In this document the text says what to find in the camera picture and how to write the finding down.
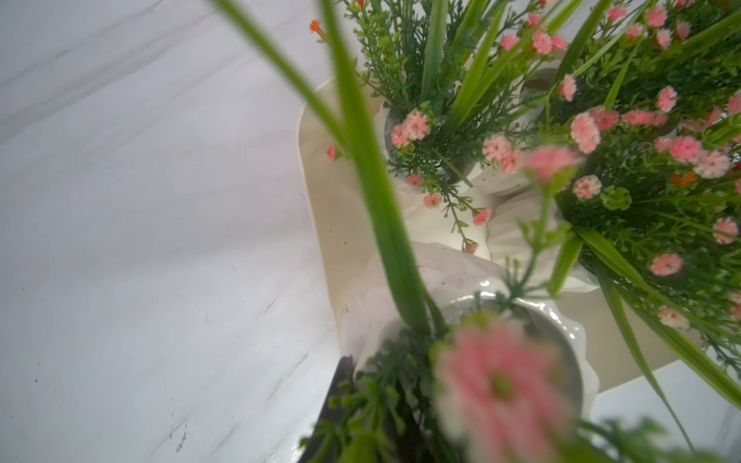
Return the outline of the potted plant orange flowers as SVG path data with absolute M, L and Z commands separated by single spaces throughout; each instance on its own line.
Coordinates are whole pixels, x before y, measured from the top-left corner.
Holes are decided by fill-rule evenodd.
M 575 405 L 562 389 L 558 347 L 527 336 L 505 312 L 527 291 L 508 276 L 496 307 L 480 301 L 447 322 L 426 289 L 383 164 L 372 121 L 333 7 L 320 5 L 338 75 L 335 116 L 233 1 L 220 10 L 279 69 L 335 135 L 359 179 L 394 306 L 403 328 L 373 355 L 403 357 L 405 461 L 596 462 Z

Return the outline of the potted plant pink flowers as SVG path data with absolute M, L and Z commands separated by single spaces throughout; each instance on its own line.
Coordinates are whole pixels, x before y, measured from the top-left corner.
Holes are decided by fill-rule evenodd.
M 578 1 L 343 1 L 362 62 L 357 75 L 386 109 L 382 152 L 425 208 L 451 221 L 464 252 L 491 212 L 471 197 L 488 168 L 518 171 L 536 98 L 523 88 L 567 50 Z

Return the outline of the cream storage tray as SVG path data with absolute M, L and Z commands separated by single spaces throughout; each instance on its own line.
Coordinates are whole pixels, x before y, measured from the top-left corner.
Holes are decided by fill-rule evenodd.
M 312 216 L 339 327 L 341 351 L 356 366 L 401 328 L 401 317 L 388 289 L 376 239 L 353 169 L 329 162 L 330 137 L 310 109 L 298 122 L 298 151 Z M 494 206 L 494 216 L 474 235 L 480 249 L 460 250 L 451 222 L 418 202 L 407 185 L 399 201 L 419 271 L 445 316 L 462 311 L 475 294 L 501 289 L 506 258 L 527 260 L 529 253 L 518 219 L 533 219 L 540 206 L 528 189 L 484 189 L 474 194 Z M 561 295 L 530 305 L 536 333 L 555 339 L 567 353 L 571 393 L 590 403 L 610 395 L 644 394 L 650 386 L 619 333 L 596 278 L 577 267 Z

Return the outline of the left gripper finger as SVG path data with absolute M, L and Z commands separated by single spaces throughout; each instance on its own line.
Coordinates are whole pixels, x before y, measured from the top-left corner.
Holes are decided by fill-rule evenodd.
M 301 462 L 405 461 L 403 357 L 343 356 L 299 449 Z

